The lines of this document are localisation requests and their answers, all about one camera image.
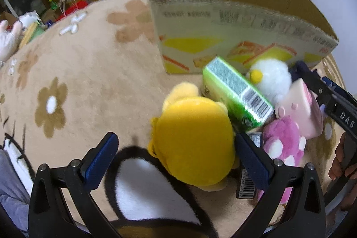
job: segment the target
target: red bag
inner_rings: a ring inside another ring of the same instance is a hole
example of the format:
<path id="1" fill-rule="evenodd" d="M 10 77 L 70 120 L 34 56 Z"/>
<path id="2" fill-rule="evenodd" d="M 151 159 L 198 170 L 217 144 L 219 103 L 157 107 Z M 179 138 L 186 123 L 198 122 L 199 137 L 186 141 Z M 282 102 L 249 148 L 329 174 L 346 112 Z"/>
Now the red bag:
<path id="1" fill-rule="evenodd" d="M 74 13 L 75 11 L 85 8 L 88 6 L 88 3 L 85 0 L 79 0 L 76 4 L 70 6 L 68 9 L 65 10 L 64 14 L 61 14 L 56 21 L 59 21 L 60 19 L 63 19 L 64 17 L 68 16 L 71 13 Z"/>

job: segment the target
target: yellow beak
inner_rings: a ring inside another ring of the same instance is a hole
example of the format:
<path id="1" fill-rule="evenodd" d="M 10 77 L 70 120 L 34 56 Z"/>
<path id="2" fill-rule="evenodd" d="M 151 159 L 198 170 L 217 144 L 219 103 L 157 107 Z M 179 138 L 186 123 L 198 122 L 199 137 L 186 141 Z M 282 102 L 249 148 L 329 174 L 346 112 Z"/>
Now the yellow beak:
<path id="1" fill-rule="evenodd" d="M 253 84 L 258 84 L 263 79 L 263 73 L 260 70 L 252 70 L 252 71 L 250 71 L 249 77 L 250 77 L 250 81 Z"/>

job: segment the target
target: yellow stripe on box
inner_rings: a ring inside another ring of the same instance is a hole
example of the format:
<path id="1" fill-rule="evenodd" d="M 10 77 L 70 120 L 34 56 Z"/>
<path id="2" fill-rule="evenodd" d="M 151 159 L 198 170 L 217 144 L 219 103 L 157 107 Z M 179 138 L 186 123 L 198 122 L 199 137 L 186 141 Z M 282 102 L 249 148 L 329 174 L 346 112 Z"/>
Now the yellow stripe on box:
<path id="1" fill-rule="evenodd" d="M 305 63 L 319 63 L 322 60 L 322 57 L 316 54 L 305 53 L 304 62 Z"/>
<path id="2" fill-rule="evenodd" d="M 165 70 L 169 74 L 187 74 L 188 71 L 168 62 L 164 61 Z"/>
<path id="3" fill-rule="evenodd" d="M 182 52 L 196 54 L 220 43 L 217 38 L 171 38 L 163 42 L 164 46 L 180 50 Z"/>
<path id="4" fill-rule="evenodd" d="M 238 62 L 238 63 L 243 63 L 253 56 L 254 56 L 253 54 L 235 55 L 235 56 L 229 57 L 228 60 Z"/>
<path id="5" fill-rule="evenodd" d="M 244 68 L 249 69 L 254 63 L 261 59 L 277 59 L 283 62 L 287 62 L 293 57 L 292 54 L 278 47 L 270 48 L 264 53 L 252 58 L 248 62 L 244 63 Z"/>

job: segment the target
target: fingers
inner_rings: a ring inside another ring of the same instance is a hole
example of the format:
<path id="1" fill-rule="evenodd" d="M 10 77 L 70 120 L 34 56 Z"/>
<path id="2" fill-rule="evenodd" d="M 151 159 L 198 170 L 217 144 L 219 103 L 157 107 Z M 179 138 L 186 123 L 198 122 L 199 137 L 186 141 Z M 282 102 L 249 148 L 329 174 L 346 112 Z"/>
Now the fingers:
<path id="1" fill-rule="evenodd" d="M 330 172 L 332 172 L 331 176 L 330 176 L 330 178 L 332 178 L 332 180 L 336 179 L 336 177 L 342 176 L 343 170 L 342 170 L 341 164 L 337 158 L 334 158 L 334 160 L 332 162 L 332 167 L 329 171 L 329 175 L 330 175 Z"/>
<path id="2" fill-rule="evenodd" d="M 343 161 L 344 153 L 343 153 L 343 146 L 345 144 L 345 137 L 346 137 L 346 132 L 342 134 L 340 143 L 336 147 L 335 153 L 338 161 L 341 163 Z"/>
<path id="3" fill-rule="evenodd" d="M 354 173 L 354 171 L 357 169 L 357 164 L 350 166 L 346 171 L 345 171 L 345 176 L 348 177 L 350 176 L 350 179 L 357 179 L 357 172 Z"/>
<path id="4" fill-rule="evenodd" d="M 347 211 L 353 205 L 355 199 L 357 197 L 357 184 L 353 187 L 351 192 L 342 200 L 341 202 L 341 210 Z"/>
<path id="5" fill-rule="evenodd" d="M 15 22 L 14 25 L 12 26 L 11 34 L 12 34 L 15 38 L 19 38 L 21 32 L 22 32 L 22 23 L 21 23 L 20 21 L 17 21 L 17 22 Z"/>
<path id="6" fill-rule="evenodd" d="M 7 28 L 8 28 L 8 21 L 6 19 L 4 19 L 0 23 L 0 33 L 5 32 Z"/>
<path id="7" fill-rule="evenodd" d="M 331 180 L 335 180 L 337 178 L 332 168 L 330 168 L 330 170 L 328 171 L 328 176 L 330 177 Z"/>

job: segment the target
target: brown flower pattern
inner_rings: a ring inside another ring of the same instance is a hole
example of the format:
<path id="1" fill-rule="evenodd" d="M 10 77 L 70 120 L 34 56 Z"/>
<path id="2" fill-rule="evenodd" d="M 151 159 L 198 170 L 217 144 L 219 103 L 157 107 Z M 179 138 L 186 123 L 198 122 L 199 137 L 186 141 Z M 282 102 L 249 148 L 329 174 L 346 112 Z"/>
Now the brown flower pattern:
<path id="1" fill-rule="evenodd" d="M 35 113 L 35 123 L 38 127 L 43 126 L 47 138 L 52 138 L 55 129 L 62 129 L 65 126 L 66 118 L 62 104 L 67 98 L 67 91 L 67 85 L 58 85 L 58 78 L 55 77 L 50 87 L 42 88 L 37 96 L 39 105 Z"/>
<path id="2" fill-rule="evenodd" d="M 17 72 L 19 73 L 19 77 L 16 82 L 16 88 L 21 87 L 21 90 L 23 90 L 26 87 L 27 84 L 27 75 L 31 68 L 33 67 L 34 64 L 37 63 L 39 59 L 39 56 L 36 55 L 33 51 L 28 51 L 28 53 L 25 56 L 25 60 L 20 62 L 19 68 L 17 69 Z"/>
<path id="3" fill-rule="evenodd" d="M 2 116 L 1 116 L 1 105 L 5 103 L 5 94 L 0 95 L 0 122 L 2 122 Z"/>
<path id="4" fill-rule="evenodd" d="M 115 39 L 119 43 L 135 41 L 144 34 L 150 43 L 154 43 L 154 25 L 149 7 L 141 0 L 130 0 L 125 4 L 128 12 L 112 12 L 107 21 L 114 25 L 125 25 L 117 30 Z"/>

